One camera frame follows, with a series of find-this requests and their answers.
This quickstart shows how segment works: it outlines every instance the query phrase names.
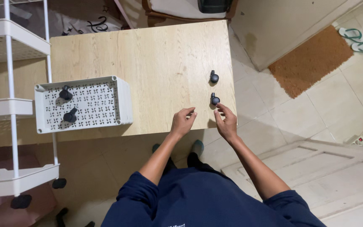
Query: navy sweatshirt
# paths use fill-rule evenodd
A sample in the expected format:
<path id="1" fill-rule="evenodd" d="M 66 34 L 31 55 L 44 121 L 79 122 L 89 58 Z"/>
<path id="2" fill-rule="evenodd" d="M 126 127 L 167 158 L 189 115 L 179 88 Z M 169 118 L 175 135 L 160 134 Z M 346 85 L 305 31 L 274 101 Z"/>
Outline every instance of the navy sweatshirt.
<path id="1" fill-rule="evenodd" d="M 139 172 L 120 189 L 102 227 L 325 227 L 295 191 L 263 201 L 219 172 L 171 169 L 159 185 Z"/>

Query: doormat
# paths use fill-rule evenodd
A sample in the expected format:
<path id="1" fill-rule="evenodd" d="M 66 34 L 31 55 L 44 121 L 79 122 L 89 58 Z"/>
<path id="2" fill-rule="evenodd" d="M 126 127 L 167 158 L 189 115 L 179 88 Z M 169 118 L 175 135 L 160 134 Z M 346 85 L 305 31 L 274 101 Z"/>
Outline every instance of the doormat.
<path id="1" fill-rule="evenodd" d="M 322 30 L 268 68 L 291 97 L 296 98 L 354 55 L 333 26 Z"/>

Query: light wood tabletop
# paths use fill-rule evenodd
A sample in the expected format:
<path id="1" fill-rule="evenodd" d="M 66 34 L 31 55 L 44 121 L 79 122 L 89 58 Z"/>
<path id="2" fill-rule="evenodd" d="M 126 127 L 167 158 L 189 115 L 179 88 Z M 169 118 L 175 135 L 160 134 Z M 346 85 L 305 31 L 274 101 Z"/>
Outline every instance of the light wood tabletop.
<path id="1" fill-rule="evenodd" d="M 216 127 L 212 92 L 236 114 L 226 21 L 51 38 L 53 82 L 116 75 L 130 84 L 134 123 L 57 133 L 58 141 L 169 132 L 175 112 L 196 107 L 192 130 Z M 14 62 L 15 96 L 34 99 L 46 83 L 45 59 Z M 210 72 L 219 75 L 212 84 Z M 0 63 L 0 98 L 8 97 Z M 37 134 L 35 118 L 18 120 L 18 144 L 51 142 Z M 0 147 L 11 145 L 10 124 L 0 121 Z"/>

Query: wooden chair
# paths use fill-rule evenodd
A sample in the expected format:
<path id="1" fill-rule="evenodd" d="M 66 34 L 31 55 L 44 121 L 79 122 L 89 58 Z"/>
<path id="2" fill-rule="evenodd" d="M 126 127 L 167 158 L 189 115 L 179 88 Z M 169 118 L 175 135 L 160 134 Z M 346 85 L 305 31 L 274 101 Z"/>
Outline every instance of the wooden chair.
<path id="1" fill-rule="evenodd" d="M 230 9 L 226 12 L 224 18 L 184 18 L 178 17 L 166 13 L 160 13 L 152 10 L 150 0 L 142 0 L 142 7 L 145 10 L 145 15 L 148 16 L 148 26 L 155 27 L 155 24 L 164 22 L 167 18 L 178 20 L 178 21 L 188 21 L 188 22 L 203 22 L 203 21 L 217 21 L 217 20 L 228 20 L 228 24 L 231 19 L 235 16 L 236 7 L 238 5 L 238 0 L 233 0 Z"/>

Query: tiled floor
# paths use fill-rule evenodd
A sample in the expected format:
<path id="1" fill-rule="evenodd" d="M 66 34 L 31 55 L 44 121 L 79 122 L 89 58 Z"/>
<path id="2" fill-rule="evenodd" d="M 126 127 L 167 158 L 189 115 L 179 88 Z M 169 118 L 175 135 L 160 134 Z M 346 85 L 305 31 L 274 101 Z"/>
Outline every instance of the tiled floor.
<path id="1" fill-rule="evenodd" d="M 337 27 L 363 32 L 363 6 L 340 18 Z M 291 99 L 265 70 L 257 72 L 230 30 L 230 45 L 238 111 L 238 134 L 260 154 L 303 138 L 342 143 L 363 132 L 363 54 L 325 76 L 296 99 Z M 89 221 L 100 226 L 119 188 L 129 175 L 150 157 L 154 143 L 166 133 L 63 142 L 58 144 L 60 176 L 68 180 L 64 189 L 54 190 L 56 211 L 37 226 L 52 226 L 54 215 L 68 207 L 69 227 Z M 177 144 L 172 158 L 186 167 L 191 144 L 201 139 L 205 150 L 201 160 L 216 170 L 238 162 L 235 152 L 215 128 L 191 131 Z M 29 147 L 37 150 L 41 164 L 51 163 L 51 145 Z"/>

